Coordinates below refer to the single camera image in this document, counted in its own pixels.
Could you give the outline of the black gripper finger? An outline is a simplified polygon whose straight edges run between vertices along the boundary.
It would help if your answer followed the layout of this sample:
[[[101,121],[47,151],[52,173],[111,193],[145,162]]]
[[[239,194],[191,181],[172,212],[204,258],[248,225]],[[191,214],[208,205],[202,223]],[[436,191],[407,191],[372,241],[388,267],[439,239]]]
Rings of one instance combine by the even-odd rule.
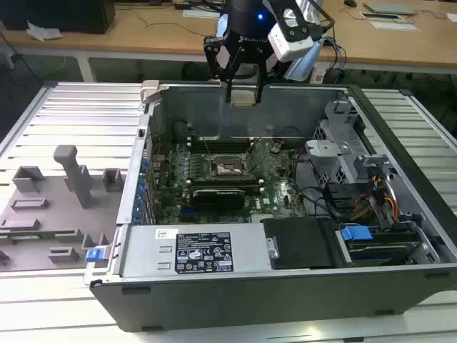
[[[274,65],[274,54],[269,56],[265,55],[262,60],[257,64],[258,77],[256,83],[256,89],[254,92],[255,104],[261,103],[261,97],[263,88],[265,85],[269,85],[272,82],[272,76],[270,74],[271,66]]]
[[[228,61],[225,67],[222,67],[217,59],[218,54],[223,49],[228,52]],[[230,103],[233,78],[241,65],[242,46],[232,38],[206,36],[204,38],[204,52],[213,78],[226,84],[226,103]]]

